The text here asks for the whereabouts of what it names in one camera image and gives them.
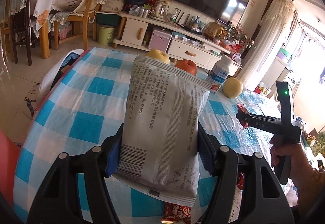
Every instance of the tv stand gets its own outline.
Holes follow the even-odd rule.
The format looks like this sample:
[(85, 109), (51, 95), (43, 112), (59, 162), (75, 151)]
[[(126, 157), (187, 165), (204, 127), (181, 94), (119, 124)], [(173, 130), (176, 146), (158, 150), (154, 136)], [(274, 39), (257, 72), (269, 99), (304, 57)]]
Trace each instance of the tv stand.
[[(210, 50), (214, 50), (217, 53), (223, 52), (230, 54), (230, 51), (224, 49), (218, 44), (213, 43), (211, 40), (206, 39), (203, 35), (196, 35), (188, 32), (175, 23), (167, 21), (160, 22), (149, 17), (138, 17), (125, 12), (120, 12), (119, 15), (121, 17), (121, 24), (118, 29), (117, 37), (113, 40), (113, 48), (116, 48), (119, 44), (144, 51), (150, 51), (151, 49), (142, 43), (148, 25), (152, 24), (184, 34), (188, 37), (198, 40), (206, 47), (206, 49), (203, 49), (198, 46), (193, 46), (189, 43), (182, 42), (179, 39), (172, 38), (167, 50), (167, 54), (171, 58), (178, 60), (189, 59), (195, 62), (198, 67), (211, 70), (214, 64), (220, 60), (221, 56), (213, 54), (210, 52)], [(239, 68), (242, 68), (242, 66), (236, 62), (233, 62), (230, 67), (230, 75), (234, 75)]]

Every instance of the wooden handle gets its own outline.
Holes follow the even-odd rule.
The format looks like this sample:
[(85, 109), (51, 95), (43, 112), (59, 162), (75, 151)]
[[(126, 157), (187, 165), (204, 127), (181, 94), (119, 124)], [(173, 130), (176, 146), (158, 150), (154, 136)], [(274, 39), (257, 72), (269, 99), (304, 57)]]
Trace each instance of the wooden handle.
[(141, 35), (143, 33), (143, 28), (140, 28), (139, 33), (138, 33), (138, 40), (141, 40)]
[(192, 54), (189, 51), (186, 51), (185, 53), (188, 54), (188, 55), (190, 55), (190, 56), (196, 56), (196, 54)]

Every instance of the yellow apple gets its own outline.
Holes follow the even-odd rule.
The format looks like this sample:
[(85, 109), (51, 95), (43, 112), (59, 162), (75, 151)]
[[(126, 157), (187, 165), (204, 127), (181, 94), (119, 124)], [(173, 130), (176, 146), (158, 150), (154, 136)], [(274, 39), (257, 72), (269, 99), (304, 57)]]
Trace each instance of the yellow apple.
[(243, 91), (243, 83), (234, 78), (228, 78), (222, 85), (222, 91), (228, 98), (236, 98)]
[(170, 65), (169, 56), (166, 53), (164, 53), (163, 51), (160, 51), (158, 49), (153, 49), (153, 50), (149, 51), (146, 54), (146, 56), (156, 58), (156, 59), (160, 60), (161, 62), (164, 62), (164, 63)]

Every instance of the green trash can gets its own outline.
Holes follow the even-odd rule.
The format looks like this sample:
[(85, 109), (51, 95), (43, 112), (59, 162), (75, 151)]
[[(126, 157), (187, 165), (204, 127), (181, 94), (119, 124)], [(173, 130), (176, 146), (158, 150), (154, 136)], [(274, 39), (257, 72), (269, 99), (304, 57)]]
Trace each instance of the green trash can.
[(98, 35), (98, 43), (101, 45), (108, 45), (109, 43), (113, 43), (114, 40), (114, 26), (100, 24), (100, 32)]

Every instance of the barcode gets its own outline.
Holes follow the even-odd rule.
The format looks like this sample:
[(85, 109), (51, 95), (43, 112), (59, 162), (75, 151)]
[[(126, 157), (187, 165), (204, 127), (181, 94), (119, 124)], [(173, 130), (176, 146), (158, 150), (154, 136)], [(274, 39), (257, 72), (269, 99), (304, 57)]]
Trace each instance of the barcode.
[(121, 144), (117, 173), (138, 182), (146, 160), (147, 151)]

